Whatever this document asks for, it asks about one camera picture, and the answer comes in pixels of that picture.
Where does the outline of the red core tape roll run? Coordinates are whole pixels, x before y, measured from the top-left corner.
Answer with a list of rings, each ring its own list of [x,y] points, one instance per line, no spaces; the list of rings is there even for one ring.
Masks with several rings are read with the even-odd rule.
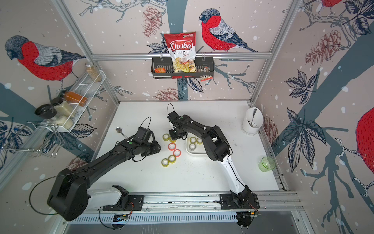
[[[173,155],[175,156],[175,157],[180,157],[181,156],[181,151],[179,150],[179,149],[175,149],[174,151],[173,151]]]
[[[176,149],[176,144],[175,143],[170,143],[169,145],[168,145],[168,149],[170,150],[170,151],[174,151],[175,149]]]

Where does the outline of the white storage box tray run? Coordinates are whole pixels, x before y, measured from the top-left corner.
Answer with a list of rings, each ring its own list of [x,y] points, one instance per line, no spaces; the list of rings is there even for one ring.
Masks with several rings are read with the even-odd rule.
[[[185,148],[186,148],[186,151],[191,155],[191,156],[207,156],[207,153],[206,153],[206,150],[205,150],[205,147],[204,145],[198,145],[196,143],[196,150],[195,151],[190,151],[189,150],[189,139],[190,137],[196,137],[198,138],[197,136],[195,136],[194,134],[192,133],[188,133],[187,135],[187,140],[186,140],[186,144],[185,144]]]

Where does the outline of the clear white core tape roll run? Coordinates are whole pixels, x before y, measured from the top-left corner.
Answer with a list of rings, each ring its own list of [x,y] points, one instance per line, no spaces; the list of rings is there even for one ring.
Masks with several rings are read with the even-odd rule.
[[[195,151],[196,150],[196,144],[195,143],[189,144],[189,150],[190,151]]]

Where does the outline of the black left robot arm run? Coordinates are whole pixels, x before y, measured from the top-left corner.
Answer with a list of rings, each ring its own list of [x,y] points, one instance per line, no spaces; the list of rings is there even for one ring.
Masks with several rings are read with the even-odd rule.
[[[160,151],[161,146],[154,133],[139,127],[135,135],[116,143],[112,150],[91,163],[75,170],[66,168],[60,171],[47,204],[65,220],[72,221],[88,208],[89,201],[94,200],[89,188],[99,178],[137,155],[145,158]]]

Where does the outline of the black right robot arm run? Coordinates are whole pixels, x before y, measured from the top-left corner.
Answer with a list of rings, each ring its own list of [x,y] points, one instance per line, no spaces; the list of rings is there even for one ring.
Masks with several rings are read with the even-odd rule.
[[[194,121],[187,115],[180,116],[175,111],[168,114],[172,129],[169,135],[173,140],[184,138],[189,133],[199,137],[202,140],[207,156],[220,164],[224,175],[229,183],[230,192],[233,200],[238,206],[244,205],[249,201],[252,191],[241,179],[235,165],[232,161],[232,148],[217,125],[210,127]]]

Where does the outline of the metal spoon on table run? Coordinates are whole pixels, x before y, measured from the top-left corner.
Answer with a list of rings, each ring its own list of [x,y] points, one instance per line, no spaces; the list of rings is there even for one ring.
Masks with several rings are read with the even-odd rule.
[[[115,131],[116,131],[117,133],[121,134],[125,139],[128,138],[128,137],[123,133],[121,127],[116,127],[116,128],[115,128]]]

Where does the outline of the small snack packet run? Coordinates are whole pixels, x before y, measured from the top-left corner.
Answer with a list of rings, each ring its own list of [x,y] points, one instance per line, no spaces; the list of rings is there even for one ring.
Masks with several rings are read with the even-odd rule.
[[[198,70],[199,72],[203,72],[203,73],[207,73],[207,72],[210,72],[210,69],[209,69],[209,67],[204,67],[204,68],[202,68],[202,69],[199,69]],[[200,81],[209,81],[209,80],[211,80],[211,79],[213,79],[213,76],[208,76],[208,75],[206,75],[206,76],[201,76],[200,77]]]

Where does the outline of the white utensil holder cup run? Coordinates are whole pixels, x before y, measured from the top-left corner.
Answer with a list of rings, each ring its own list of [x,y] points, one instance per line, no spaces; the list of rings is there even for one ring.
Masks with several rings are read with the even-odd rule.
[[[256,135],[263,126],[264,117],[260,109],[253,107],[249,108],[244,116],[242,123],[242,131],[248,135]]]

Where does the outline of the metal spoon in holder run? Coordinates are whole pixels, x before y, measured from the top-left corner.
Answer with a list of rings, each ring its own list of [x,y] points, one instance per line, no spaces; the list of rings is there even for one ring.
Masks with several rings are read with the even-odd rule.
[[[250,124],[251,127],[254,127],[254,125],[253,125],[253,121],[254,121],[254,119],[255,119],[256,112],[257,112],[257,108],[255,108],[255,109],[253,110],[253,113],[252,113],[252,120],[251,120],[251,122],[248,122],[248,123]]]

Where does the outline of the Chuba cassava chips bag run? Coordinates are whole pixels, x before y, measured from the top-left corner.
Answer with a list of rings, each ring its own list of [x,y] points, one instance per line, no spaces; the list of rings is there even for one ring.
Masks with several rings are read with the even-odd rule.
[[[165,34],[166,46],[171,55],[174,73],[197,72],[196,33]]]

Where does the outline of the orange spice bottle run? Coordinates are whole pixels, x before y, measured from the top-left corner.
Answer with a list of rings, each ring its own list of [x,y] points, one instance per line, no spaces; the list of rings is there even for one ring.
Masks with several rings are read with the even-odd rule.
[[[77,104],[78,106],[84,107],[88,99],[85,96],[82,96],[80,94],[77,94],[75,92],[71,91],[62,91],[61,96],[64,98],[65,101],[67,101],[70,104]]]

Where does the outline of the clear spice jar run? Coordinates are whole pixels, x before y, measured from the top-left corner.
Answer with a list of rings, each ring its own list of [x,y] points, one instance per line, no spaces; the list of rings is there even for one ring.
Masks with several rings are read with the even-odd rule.
[[[86,72],[90,76],[93,82],[101,82],[101,74],[98,68],[91,62],[85,64]]]

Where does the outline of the green glass cup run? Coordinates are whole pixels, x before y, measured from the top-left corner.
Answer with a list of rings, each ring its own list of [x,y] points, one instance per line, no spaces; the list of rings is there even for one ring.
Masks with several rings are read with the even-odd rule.
[[[262,172],[267,172],[275,169],[276,164],[272,157],[263,157],[259,163],[259,169]]]

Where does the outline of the black lid spice jar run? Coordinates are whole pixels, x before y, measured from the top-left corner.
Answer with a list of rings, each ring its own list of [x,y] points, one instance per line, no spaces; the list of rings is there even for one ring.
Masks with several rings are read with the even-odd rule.
[[[64,114],[59,113],[52,104],[44,104],[35,110],[35,115],[47,120],[49,123],[64,127],[69,130],[73,121]]]

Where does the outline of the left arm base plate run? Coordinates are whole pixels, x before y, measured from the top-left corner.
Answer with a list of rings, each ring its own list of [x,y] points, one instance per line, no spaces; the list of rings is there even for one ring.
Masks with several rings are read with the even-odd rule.
[[[141,211],[144,195],[130,195],[129,192],[119,185],[113,185],[115,192],[120,192],[116,204],[103,206],[103,211]]]

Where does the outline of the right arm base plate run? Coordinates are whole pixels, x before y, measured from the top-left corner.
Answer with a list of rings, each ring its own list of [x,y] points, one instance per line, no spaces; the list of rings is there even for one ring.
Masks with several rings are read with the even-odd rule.
[[[220,194],[218,203],[222,210],[260,209],[257,194],[254,194],[246,185],[238,194],[230,191],[230,194]]]

